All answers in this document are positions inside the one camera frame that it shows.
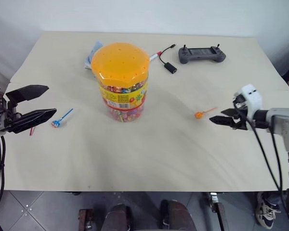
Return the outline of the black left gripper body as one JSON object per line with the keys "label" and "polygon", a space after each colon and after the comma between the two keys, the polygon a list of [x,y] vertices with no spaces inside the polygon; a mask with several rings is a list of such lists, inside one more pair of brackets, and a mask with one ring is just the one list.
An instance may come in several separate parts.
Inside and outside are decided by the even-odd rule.
{"label": "black left gripper body", "polygon": [[7,98],[0,93],[0,132],[16,132],[15,120],[17,119],[17,100],[12,92],[7,93]]}

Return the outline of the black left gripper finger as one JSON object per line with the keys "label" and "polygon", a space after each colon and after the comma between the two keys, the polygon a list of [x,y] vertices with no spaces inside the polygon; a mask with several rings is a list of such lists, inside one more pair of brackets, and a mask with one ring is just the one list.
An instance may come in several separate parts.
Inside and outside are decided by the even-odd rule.
{"label": "black left gripper finger", "polygon": [[36,127],[42,123],[47,122],[56,113],[56,111],[57,110],[55,108],[40,109],[24,114],[11,122],[8,127],[8,132],[17,134],[30,128]]}
{"label": "black left gripper finger", "polygon": [[40,97],[49,89],[45,85],[28,85],[16,90],[6,93],[7,98],[10,100],[12,106],[16,107],[23,101],[30,101]]}

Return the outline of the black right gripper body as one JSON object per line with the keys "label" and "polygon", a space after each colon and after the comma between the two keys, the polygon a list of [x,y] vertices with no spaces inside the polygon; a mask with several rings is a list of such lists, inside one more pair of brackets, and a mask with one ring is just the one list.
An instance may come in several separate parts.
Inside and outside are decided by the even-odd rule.
{"label": "black right gripper body", "polygon": [[232,117],[234,119],[238,119],[239,121],[233,124],[232,129],[248,130],[248,127],[246,124],[247,117],[246,117],[245,106],[243,106],[243,110],[240,110],[237,107],[238,103],[243,103],[244,101],[245,101],[245,98],[242,94],[238,94],[237,96],[234,97],[233,106],[234,106],[235,113]]}

